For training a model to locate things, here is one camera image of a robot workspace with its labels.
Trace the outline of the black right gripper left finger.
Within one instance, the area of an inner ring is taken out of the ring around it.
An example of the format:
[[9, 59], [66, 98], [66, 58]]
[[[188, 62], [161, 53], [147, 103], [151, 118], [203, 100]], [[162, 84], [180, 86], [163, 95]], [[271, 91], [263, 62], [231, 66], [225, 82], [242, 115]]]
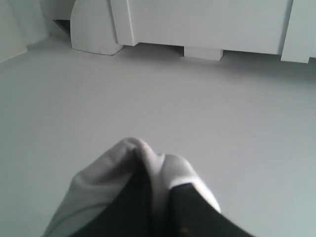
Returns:
[[78, 174], [85, 203], [79, 237], [158, 236], [158, 156], [150, 148], [110, 149]]

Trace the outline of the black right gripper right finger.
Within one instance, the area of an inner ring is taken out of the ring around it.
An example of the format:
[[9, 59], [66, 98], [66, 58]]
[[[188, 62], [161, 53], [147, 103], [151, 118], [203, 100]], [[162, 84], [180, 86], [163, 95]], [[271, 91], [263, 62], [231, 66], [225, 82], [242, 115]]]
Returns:
[[170, 237], [250, 237], [212, 207], [194, 188], [184, 184], [169, 193]]

